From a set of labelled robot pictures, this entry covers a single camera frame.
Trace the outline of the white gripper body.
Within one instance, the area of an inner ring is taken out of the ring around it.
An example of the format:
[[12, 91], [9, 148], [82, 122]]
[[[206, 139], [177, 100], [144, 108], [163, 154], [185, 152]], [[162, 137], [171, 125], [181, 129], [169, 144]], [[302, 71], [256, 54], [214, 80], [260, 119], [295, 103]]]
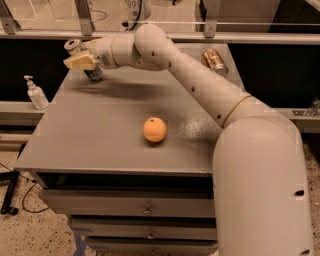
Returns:
[[112, 55], [113, 37], [102, 37], [85, 42], [85, 46], [94, 55], [98, 64], [104, 69], [114, 69], [115, 61]]

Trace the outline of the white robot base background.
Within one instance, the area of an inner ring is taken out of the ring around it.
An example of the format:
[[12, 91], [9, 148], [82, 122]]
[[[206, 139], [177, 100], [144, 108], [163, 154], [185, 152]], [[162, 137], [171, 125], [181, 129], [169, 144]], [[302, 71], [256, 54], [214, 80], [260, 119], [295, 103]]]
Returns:
[[150, 0], [125, 0], [127, 8], [127, 19], [122, 26], [127, 31], [133, 31], [142, 25], [151, 16]]

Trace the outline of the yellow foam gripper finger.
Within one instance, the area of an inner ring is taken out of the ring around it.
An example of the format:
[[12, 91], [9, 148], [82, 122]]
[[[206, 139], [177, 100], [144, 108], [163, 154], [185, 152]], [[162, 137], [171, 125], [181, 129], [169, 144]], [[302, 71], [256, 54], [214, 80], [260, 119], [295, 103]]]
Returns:
[[98, 65], [98, 61], [88, 50], [70, 56], [63, 63], [70, 70], [94, 70]]

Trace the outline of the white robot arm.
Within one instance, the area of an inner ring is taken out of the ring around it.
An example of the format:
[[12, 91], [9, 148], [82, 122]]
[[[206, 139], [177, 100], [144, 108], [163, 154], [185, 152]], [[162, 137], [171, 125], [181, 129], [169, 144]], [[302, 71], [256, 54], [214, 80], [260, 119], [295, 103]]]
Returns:
[[89, 41], [64, 63], [165, 69], [221, 127], [213, 154], [219, 256], [314, 256], [303, 142], [287, 117], [184, 53], [154, 24]]

